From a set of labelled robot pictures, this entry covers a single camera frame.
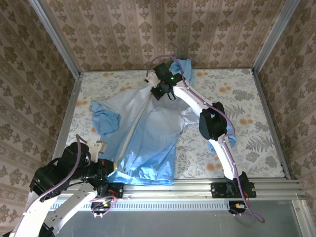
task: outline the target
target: cable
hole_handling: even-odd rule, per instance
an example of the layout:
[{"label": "cable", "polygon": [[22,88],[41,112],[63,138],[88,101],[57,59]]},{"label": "cable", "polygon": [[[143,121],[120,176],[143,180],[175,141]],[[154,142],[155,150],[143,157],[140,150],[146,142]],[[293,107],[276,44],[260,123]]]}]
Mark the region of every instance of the cable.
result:
[{"label": "cable", "polygon": [[250,200],[249,200],[249,196],[246,192],[244,192],[246,199],[248,199],[248,205],[250,206]]},{"label": "cable", "polygon": [[[115,204],[116,204],[116,202],[117,202],[116,196],[106,196],[106,197],[101,197],[101,198],[97,198],[97,199],[94,199],[94,200],[91,200],[91,201],[90,201],[90,202],[96,202],[96,201],[99,201],[99,200],[102,200],[102,199],[105,200],[105,199],[108,199],[108,198],[113,198],[113,199],[114,199],[114,202],[111,204],[111,206],[109,207],[108,210],[106,210],[104,213],[102,213],[102,216],[106,215],[106,214],[115,206]],[[92,210],[92,214],[96,214],[96,213],[95,213],[95,209],[97,209],[97,208],[100,207],[100,206],[101,206],[101,204],[95,206],[95,207],[93,208],[93,210]]]},{"label": "cable", "polygon": [[85,183],[85,182],[84,181],[76,182],[76,183],[70,184],[68,186],[68,188],[71,187],[71,186],[74,186],[74,185],[77,185],[77,184],[83,184],[83,183]]},{"label": "cable", "polygon": [[240,178],[239,178],[239,174],[238,174],[238,170],[237,170],[237,166],[236,166],[235,160],[234,160],[234,158],[233,158],[233,156],[232,156],[232,154],[231,154],[231,152],[230,152],[230,150],[229,150],[229,148],[228,148],[228,145],[227,145],[227,143],[226,143],[226,141],[225,141],[225,138],[226,138],[226,137],[228,138],[228,137],[230,137],[230,136],[235,136],[235,134],[236,134],[236,130],[235,130],[235,127],[234,127],[232,121],[231,121],[222,111],[220,111],[219,109],[217,109],[217,108],[213,107],[212,105],[208,104],[208,103],[207,103],[206,101],[204,101],[199,95],[197,95],[194,91],[192,91],[192,90],[188,87],[188,85],[187,85],[187,83],[186,83],[186,80],[185,80],[185,78],[184,78],[184,73],[183,73],[182,66],[181,66],[179,60],[176,59],[175,57],[173,57],[173,56],[171,56],[171,55],[161,55],[161,56],[158,56],[158,57],[154,58],[154,59],[150,62],[150,64],[148,65],[148,68],[147,68],[147,71],[146,71],[146,77],[148,77],[148,72],[149,72],[149,69],[150,69],[152,63],[153,63],[155,60],[157,60],[157,59],[159,59],[159,58],[162,58],[162,57],[168,57],[168,58],[173,59],[175,62],[177,62],[177,64],[179,65],[179,68],[180,68],[180,73],[181,73],[182,82],[183,82],[184,86],[186,87],[186,89],[187,89],[189,92],[191,92],[191,93],[192,93],[198,100],[200,100],[203,104],[207,105],[208,107],[210,107],[210,108],[213,109],[214,111],[218,112],[221,116],[223,116],[223,117],[226,119],[226,121],[229,123],[229,125],[232,127],[233,132],[232,132],[231,134],[226,134],[225,136],[223,136],[222,141],[223,141],[224,147],[225,147],[226,150],[227,150],[228,157],[229,157],[229,159],[230,159],[230,161],[231,161],[231,163],[232,163],[232,165],[233,165],[234,172],[236,173],[237,182],[238,182],[238,187],[239,187],[239,191],[240,191],[241,197],[242,197],[242,199],[243,199],[243,201],[244,201],[244,203],[245,203],[245,205],[246,205],[246,207],[247,207],[247,209],[248,209],[248,211],[249,211],[249,212],[247,212],[247,214],[249,214],[249,215],[251,215],[252,217],[254,217],[254,218],[255,218],[257,221],[259,221],[260,223],[265,223],[265,219],[264,219],[262,216],[260,216],[259,214],[253,213],[253,212],[251,211],[250,206],[248,205],[248,203],[247,203],[247,201],[246,201],[246,199],[245,199],[245,196],[244,196],[244,194],[243,194],[243,190],[242,190],[242,187],[241,187]]},{"label": "cable", "polygon": [[62,186],[67,180],[69,180],[71,178],[71,176],[74,174],[75,170],[77,169],[79,162],[80,162],[80,157],[81,157],[81,145],[80,145],[80,140],[83,140],[78,134],[76,134],[76,139],[77,139],[77,145],[78,145],[78,153],[77,153],[77,160],[76,163],[73,167],[73,169],[69,172],[69,174],[62,180],[60,181],[58,184],[56,184],[55,186],[51,187],[50,189],[48,189],[47,191],[45,191],[44,193],[42,193],[41,195],[38,196],[37,199],[35,199],[33,203],[35,203],[36,201],[40,200],[42,197],[46,196],[47,194],[49,194],[50,192],[56,190],[57,188],[59,188],[60,186]]},{"label": "cable", "polygon": [[108,191],[109,193],[112,193],[112,195],[115,196],[116,198],[118,197],[117,192],[114,192],[112,189],[109,189]]}]

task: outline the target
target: blue cloth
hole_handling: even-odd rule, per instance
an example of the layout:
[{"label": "blue cloth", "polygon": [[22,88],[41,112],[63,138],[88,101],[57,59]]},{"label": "blue cloth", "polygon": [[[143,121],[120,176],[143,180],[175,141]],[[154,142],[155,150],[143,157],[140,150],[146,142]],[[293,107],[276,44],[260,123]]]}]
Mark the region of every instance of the blue cloth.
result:
[{"label": "blue cloth", "polygon": [[[192,65],[190,59],[178,59],[178,61],[181,64],[182,70],[183,70],[183,76],[186,79],[186,81],[189,82],[190,85],[193,85],[193,71],[192,71]],[[180,73],[180,67],[179,64],[175,61],[170,66],[170,71],[173,72],[173,74]]]},{"label": "blue cloth", "polygon": [[104,109],[97,101],[92,102],[92,126],[101,135],[117,131],[120,115]]},{"label": "blue cloth", "polygon": [[[181,99],[170,101],[163,96],[159,101],[153,96],[140,117],[131,140],[121,159],[119,158],[126,138],[143,104],[150,94],[151,86],[131,89],[106,100],[92,101],[92,112],[111,111],[120,114],[119,129],[101,135],[108,143],[99,158],[117,162],[118,168],[108,176],[109,182],[134,185],[171,185],[174,180],[175,143],[187,124],[198,123],[198,116]],[[100,126],[94,120],[93,126]]]},{"label": "blue cloth", "polygon": [[[227,134],[233,133],[233,128],[229,124],[227,125],[226,129],[227,129]],[[229,144],[231,145],[231,147],[233,147],[236,144],[236,137],[235,136],[229,136],[228,140],[229,140]],[[208,147],[211,151],[215,152],[215,149],[210,142],[208,142]]]}]

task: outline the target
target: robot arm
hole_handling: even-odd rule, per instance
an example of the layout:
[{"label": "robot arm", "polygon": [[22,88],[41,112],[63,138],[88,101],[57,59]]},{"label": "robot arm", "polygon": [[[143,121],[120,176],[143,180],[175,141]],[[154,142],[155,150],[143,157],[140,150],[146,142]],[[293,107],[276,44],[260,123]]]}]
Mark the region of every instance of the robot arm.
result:
[{"label": "robot arm", "polygon": [[[80,161],[70,179],[40,200],[37,199],[41,194],[56,186],[70,173],[78,157],[78,144],[72,143],[61,158],[52,160],[36,171],[30,184],[25,211],[15,229],[4,237],[55,237],[84,204],[96,196],[114,194],[113,190],[109,193],[109,189],[113,188],[106,177],[116,169],[116,164],[109,160],[98,160],[98,154],[105,151],[106,143],[88,141],[87,144],[80,143],[80,147]],[[81,180],[83,184],[59,208],[48,214],[57,197],[67,190],[72,180]]]},{"label": "robot arm", "polygon": [[199,116],[199,131],[214,147],[224,170],[227,187],[225,197],[239,197],[240,190],[237,178],[241,181],[243,188],[249,188],[250,183],[246,173],[234,161],[232,148],[228,137],[225,136],[227,134],[226,119],[208,106],[212,105],[212,107],[225,113],[223,105],[220,102],[210,102],[190,85],[184,84],[182,76],[180,74],[173,75],[165,64],[155,67],[154,71],[155,73],[150,73],[145,79],[153,86],[151,93],[158,100],[164,94],[167,94],[170,100],[179,97]]}]

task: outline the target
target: wall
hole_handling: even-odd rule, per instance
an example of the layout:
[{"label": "wall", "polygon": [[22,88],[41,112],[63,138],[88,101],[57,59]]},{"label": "wall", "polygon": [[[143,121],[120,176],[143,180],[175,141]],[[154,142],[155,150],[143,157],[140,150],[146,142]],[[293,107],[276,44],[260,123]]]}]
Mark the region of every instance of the wall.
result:
[{"label": "wall", "polygon": [[196,68],[251,68],[284,0],[43,0],[81,71],[145,69],[163,54]]},{"label": "wall", "polygon": [[316,1],[300,1],[259,76],[316,223]]},{"label": "wall", "polygon": [[74,78],[28,2],[0,1],[0,234],[52,157]]}]

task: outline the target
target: table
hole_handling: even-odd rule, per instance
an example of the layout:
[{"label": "table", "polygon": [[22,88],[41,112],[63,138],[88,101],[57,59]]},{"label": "table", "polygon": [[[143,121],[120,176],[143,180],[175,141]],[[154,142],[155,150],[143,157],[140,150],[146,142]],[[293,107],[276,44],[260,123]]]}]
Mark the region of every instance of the table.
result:
[{"label": "table", "polygon": [[[91,124],[91,100],[106,100],[124,90],[146,86],[143,70],[82,74],[67,145],[75,141],[76,133],[85,139],[100,138]],[[251,69],[196,69],[193,87],[209,100],[224,105],[236,128],[235,160],[248,177],[284,177]],[[208,149],[198,125],[184,129],[176,148],[176,179],[224,177],[220,161]]]}]

